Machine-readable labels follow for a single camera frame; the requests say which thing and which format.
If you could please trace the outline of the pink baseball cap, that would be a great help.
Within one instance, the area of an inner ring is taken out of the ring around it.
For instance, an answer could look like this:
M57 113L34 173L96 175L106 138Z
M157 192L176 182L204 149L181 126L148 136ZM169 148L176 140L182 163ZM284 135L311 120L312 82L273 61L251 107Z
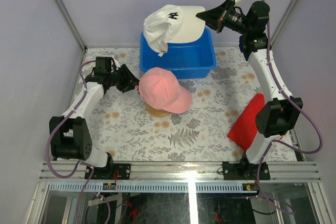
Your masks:
M148 70L136 90L149 106L174 114L186 112L193 100L192 94L179 84L171 71L159 67Z

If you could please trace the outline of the wooden hat stand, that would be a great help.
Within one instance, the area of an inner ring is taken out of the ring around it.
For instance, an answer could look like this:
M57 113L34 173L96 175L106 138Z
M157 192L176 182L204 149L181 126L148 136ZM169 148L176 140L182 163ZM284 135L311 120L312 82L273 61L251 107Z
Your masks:
M166 117L166 116L171 114L168 111L155 109L155 108L151 107L150 105L148 105L147 103L145 103L145 108L150 115L152 115L156 118L163 118L163 117Z

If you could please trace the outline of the white cloth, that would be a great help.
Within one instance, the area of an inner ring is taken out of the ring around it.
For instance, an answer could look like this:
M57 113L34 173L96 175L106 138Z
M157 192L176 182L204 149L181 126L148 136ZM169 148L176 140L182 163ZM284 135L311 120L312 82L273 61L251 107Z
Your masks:
M203 6L165 5L143 22L143 36L159 57L168 52L169 43L185 44L197 41L203 34L205 21L198 18Z

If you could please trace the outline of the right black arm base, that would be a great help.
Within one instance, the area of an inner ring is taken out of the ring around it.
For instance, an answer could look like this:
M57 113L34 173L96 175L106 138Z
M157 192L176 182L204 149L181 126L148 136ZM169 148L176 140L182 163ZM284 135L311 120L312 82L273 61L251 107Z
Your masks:
M270 180L269 167L266 162L261 164L260 169L258 169L258 164L244 162L222 162L222 168L225 180L257 180L258 171L260 180Z

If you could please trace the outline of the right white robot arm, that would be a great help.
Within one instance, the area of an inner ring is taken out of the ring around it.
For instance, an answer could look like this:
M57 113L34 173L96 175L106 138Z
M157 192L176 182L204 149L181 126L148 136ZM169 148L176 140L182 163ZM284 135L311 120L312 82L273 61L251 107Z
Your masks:
M251 179L258 173L257 163L264 156L269 143L293 129L302 108L301 98L287 90L274 62L265 33L270 7L263 1L254 2L243 14L234 0L196 14L205 24L220 33L229 28L240 34L239 48L253 68L264 94L265 105L257 113L257 134L245 152L248 161L239 166L240 175Z

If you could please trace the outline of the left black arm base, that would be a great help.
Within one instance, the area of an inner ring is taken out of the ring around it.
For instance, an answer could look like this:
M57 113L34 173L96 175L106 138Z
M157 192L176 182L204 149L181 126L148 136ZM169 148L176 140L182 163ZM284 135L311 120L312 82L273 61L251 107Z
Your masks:
M129 180L131 164L114 163L111 167L95 167L91 179L95 180Z

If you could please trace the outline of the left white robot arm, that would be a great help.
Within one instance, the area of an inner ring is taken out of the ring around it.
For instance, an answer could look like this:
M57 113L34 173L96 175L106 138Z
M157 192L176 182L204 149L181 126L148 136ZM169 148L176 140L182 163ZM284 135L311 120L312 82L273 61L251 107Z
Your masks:
M73 104L61 116L49 121L47 153L54 158L88 163L97 167L103 179L109 179L114 175L115 166L110 163L108 153L93 146L87 119L111 87L125 93L134 90L139 80L125 64L119 65L112 57L97 57L81 66L90 63L94 63L92 73L86 77L80 74L83 87Z

